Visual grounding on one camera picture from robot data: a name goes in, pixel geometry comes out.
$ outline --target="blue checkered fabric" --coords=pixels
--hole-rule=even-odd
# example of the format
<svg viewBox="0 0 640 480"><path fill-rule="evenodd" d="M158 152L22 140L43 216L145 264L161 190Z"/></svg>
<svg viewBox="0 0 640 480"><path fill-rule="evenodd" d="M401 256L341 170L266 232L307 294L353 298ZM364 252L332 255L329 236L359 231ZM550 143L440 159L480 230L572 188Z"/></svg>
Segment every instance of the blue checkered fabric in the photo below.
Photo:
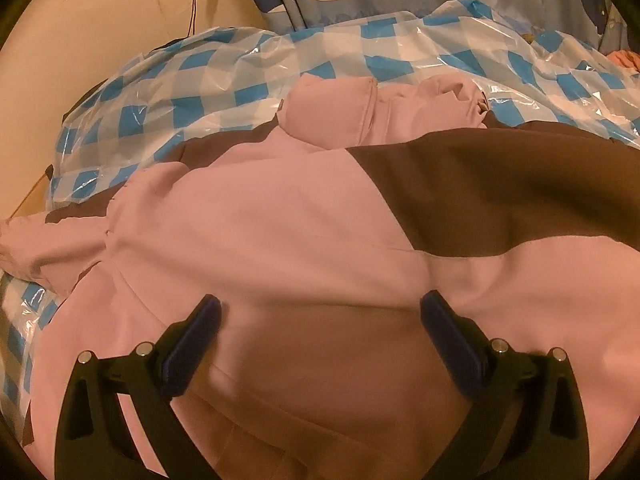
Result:
<svg viewBox="0 0 640 480"><path fill-rule="evenodd" d="M139 56L66 119L48 207L81 202L161 160L177 143L270 120L303 73L416 84L462 70L502 122L561 121L640 147L639 79L554 31L527 43L487 5L448 2L287 36L217 28ZM0 408L16 431L30 398L37 333L57 309L39 286L3 279Z"/></svg>

